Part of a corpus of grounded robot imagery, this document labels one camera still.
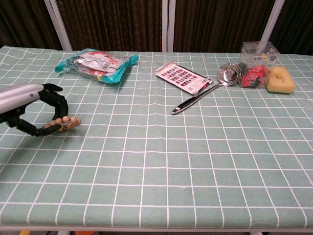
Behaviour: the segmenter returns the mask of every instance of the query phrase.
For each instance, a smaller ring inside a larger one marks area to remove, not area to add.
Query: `table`
[[[0,49],[0,88],[59,85],[83,121],[46,137],[0,125],[1,229],[313,230],[312,56],[280,56],[290,95],[235,85],[172,116],[190,95],[155,69],[172,60],[216,84],[239,55],[117,52],[139,62],[104,84],[55,73],[73,53]],[[36,101],[23,117],[40,127],[53,113]]]

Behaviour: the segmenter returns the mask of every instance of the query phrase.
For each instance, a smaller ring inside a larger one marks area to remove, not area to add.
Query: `yellow sponge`
[[[295,88],[295,83],[283,66],[275,66],[270,68],[267,73],[269,78],[266,89],[270,93],[290,94]]]

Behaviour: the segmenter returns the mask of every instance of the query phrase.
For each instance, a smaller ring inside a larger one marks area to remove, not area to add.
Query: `plastic packaging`
[[[271,42],[244,42],[240,59],[246,70],[240,82],[242,88],[265,87],[279,52]]]
[[[77,72],[101,82],[116,83],[121,80],[126,67],[137,60],[137,55],[129,57],[87,48],[60,62],[54,70]]]

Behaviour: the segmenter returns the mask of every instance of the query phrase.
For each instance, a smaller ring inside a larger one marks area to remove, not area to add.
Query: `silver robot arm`
[[[47,84],[21,84],[0,89],[0,123],[6,122],[10,127],[24,131],[32,136],[46,136],[61,128],[60,125],[53,125],[46,129],[37,129],[31,123],[20,119],[25,113],[26,106],[40,99],[43,102],[55,107],[55,115],[52,120],[62,118],[68,114],[66,99],[57,92],[62,91],[61,87]]]

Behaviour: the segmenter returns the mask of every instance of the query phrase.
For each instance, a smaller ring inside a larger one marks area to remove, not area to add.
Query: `clear plastic box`
[[[275,65],[278,50],[271,42],[244,42],[240,60],[246,69],[240,82],[242,88],[265,87],[271,73],[268,68]]]

